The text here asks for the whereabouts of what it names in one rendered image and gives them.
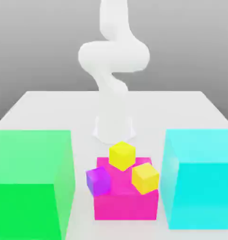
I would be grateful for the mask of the small lemon yellow cube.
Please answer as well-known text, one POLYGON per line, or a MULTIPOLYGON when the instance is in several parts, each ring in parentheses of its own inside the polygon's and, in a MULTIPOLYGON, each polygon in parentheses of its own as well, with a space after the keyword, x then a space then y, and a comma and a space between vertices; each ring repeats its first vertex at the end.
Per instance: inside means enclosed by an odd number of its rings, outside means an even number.
POLYGON ((136 148, 126 142, 119 142, 109 148, 109 164, 125 171, 136 162, 136 148))

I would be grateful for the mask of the small purple cube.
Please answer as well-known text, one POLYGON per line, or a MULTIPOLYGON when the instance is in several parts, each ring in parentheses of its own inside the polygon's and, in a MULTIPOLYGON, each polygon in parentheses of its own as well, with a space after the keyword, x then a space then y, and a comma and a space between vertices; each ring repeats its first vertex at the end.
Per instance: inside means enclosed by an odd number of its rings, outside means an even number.
POLYGON ((97 167, 86 172, 86 182, 93 197, 106 194, 111 189, 111 177, 104 167, 97 167))

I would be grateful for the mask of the small golden yellow cube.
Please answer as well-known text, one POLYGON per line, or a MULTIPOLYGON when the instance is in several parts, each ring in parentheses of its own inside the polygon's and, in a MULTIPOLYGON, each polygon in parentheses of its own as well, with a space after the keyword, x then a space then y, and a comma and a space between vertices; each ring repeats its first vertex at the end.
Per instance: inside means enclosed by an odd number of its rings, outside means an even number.
POLYGON ((157 190, 159 178, 159 172, 150 163, 132 168, 131 183, 141 195, 157 190))

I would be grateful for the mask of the large magenta box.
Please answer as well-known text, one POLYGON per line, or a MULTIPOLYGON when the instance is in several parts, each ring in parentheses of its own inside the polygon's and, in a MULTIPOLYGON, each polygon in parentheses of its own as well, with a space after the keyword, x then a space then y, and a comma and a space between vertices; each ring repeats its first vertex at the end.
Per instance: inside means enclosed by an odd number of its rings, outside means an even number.
POLYGON ((132 168, 122 172, 109 164, 108 157, 98 157, 97 167, 110 174, 111 190, 94 197, 95 220, 156 220, 158 190, 140 194, 131 183, 132 168))

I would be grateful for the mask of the large green box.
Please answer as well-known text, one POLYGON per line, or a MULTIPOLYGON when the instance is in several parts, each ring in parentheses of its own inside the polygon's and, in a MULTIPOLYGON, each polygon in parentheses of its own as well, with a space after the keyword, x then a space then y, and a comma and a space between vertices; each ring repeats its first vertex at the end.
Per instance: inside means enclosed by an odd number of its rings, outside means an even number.
POLYGON ((70 131, 0 130, 0 240, 65 240, 75 186, 70 131))

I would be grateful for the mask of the large cyan box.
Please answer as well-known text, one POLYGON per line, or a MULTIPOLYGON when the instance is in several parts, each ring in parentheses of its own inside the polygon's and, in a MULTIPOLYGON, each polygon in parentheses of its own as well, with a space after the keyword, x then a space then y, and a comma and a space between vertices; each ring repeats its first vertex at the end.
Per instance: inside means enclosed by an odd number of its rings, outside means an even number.
POLYGON ((160 192, 169 229, 228 229, 228 129, 168 129, 160 192))

